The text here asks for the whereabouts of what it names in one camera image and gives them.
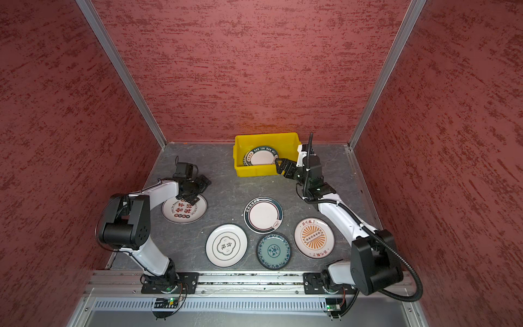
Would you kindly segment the white plate red characters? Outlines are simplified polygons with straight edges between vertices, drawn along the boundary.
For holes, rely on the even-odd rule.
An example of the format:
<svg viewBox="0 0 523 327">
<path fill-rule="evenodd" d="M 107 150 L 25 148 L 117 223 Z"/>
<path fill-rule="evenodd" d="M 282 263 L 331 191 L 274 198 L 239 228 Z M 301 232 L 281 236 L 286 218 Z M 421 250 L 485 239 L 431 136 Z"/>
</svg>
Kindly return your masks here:
<svg viewBox="0 0 523 327">
<path fill-rule="evenodd" d="M 162 204 L 163 216 L 172 223 L 188 224 L 203 218 L 207 212 L 208 203 L 202 195 L 199 195 L 195 204 L 185 200 L 171 198 Z"/>
</svg>

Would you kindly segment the green rim HAO WEI plate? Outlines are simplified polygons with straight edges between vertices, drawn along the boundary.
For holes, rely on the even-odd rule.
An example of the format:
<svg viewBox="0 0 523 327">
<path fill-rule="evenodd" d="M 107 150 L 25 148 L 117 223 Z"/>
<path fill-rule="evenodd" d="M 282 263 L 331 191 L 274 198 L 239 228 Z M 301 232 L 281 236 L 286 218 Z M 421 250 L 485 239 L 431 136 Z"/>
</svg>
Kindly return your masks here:
<svg viewBox="0 0 523 327">
<path fill-rule="evenodd" d="M 260 146 L 250 150 L 243 158 L 244 166 L 263 166 L 275 163 L 279 158 L 276 149 L 269 146 Z"/>
</svg>

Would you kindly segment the green red ring plate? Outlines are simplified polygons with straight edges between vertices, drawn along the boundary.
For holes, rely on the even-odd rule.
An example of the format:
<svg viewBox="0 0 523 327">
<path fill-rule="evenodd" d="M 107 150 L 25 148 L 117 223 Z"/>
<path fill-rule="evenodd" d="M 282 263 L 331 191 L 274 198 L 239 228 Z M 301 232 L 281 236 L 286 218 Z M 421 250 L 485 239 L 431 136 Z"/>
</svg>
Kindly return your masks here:
<svg viewBox="0 0 523 327">
<path fill-rule="evenodd" d="M 269 234 L 282 224 L 283 208 L 273 198 L 258 197 L 246 205 L 242 216 L 250 230 L 258 234 Z"/>
</svg>

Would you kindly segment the white plate flower outline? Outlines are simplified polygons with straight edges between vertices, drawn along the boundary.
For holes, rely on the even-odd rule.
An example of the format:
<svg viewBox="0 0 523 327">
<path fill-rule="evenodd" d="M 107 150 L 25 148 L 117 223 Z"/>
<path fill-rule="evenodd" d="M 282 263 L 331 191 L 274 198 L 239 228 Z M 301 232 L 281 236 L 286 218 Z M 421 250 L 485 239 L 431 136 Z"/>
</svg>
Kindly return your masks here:
<svg viewBox="0 0 523 327">
<path fill-rule="evenodd" d="M 223 224 L 214 229 L 206 242 L 206 255 L 209 261 L 219 268 L 238 264 L 248 249 L 245 231 L 236 224 Z"/>
</svg>

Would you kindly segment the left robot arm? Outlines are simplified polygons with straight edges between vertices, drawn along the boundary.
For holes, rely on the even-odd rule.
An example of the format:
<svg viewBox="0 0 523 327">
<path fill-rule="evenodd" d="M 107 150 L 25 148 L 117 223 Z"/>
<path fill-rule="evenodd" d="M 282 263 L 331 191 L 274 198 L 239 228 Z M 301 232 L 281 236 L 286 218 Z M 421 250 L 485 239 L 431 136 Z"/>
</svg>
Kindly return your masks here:
<svg viewBox="0 0 523 327">
<path fill-rule="evenodd" d="M 171 178 L 138 192 L 111 196 L 95 228 L 98 243 L 106 250 L 127 254 L 141 267 L 148 284 L 174 287 L 178 282 L 174 262 L 151 238 L 151 210 L 170 199 L 195 205 L 209 185 L 211 180 L 195 164 L 182 162 Z"/>
</svg>

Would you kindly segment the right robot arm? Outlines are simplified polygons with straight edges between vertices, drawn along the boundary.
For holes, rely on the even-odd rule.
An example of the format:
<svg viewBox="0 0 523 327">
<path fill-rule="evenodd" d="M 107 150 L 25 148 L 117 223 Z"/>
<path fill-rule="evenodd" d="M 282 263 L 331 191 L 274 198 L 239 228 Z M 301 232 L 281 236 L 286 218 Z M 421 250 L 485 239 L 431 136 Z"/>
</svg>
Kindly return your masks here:
<svg viewBox="0 0 523 327">
<path fill-rule="evenodd" d="M 394 237 L 360 219 L 324 181 L 320 159 L 306 156 L 297 162 L 275 160 L 276 173 L 293 179 L 302 187 L 301 198 L 328 218 L 351 245 L 348 261 L 335 262 L 324 272 L 329 286 L 350 285 L 369 295 L 385 290 L 404 279 L 401 261 L 394 254 Z"/>
</svg>

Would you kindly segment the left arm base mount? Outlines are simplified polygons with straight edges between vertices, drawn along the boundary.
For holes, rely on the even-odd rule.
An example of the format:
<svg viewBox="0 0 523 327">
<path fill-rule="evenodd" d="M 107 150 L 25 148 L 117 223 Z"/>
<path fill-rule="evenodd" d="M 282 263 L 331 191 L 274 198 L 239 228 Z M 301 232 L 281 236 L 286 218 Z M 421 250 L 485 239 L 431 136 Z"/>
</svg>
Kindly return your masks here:
<svg viewBox="0 0 523 327">
<path fill-rule="evenodd" d="M 179 272 L 174 275 L 154 277 L 142 274 L 142 294 L 194 294 L 200 274 Z"/>
</svg>

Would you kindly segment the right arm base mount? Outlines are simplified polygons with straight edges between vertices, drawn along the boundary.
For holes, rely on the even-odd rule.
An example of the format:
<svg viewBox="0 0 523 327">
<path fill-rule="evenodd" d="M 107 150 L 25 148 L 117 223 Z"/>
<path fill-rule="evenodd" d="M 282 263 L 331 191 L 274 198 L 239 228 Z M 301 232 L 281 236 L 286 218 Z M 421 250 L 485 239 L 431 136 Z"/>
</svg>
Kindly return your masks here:
<svg viewBox="0 0 523 327">
<path fill-rule="evenodd" d="M 335 284 L 327 271 L 305 272 L 303 275 L 305 294 L 307 295 L 354 295 L 356 289 L 348 284 Z"/>
</svg>

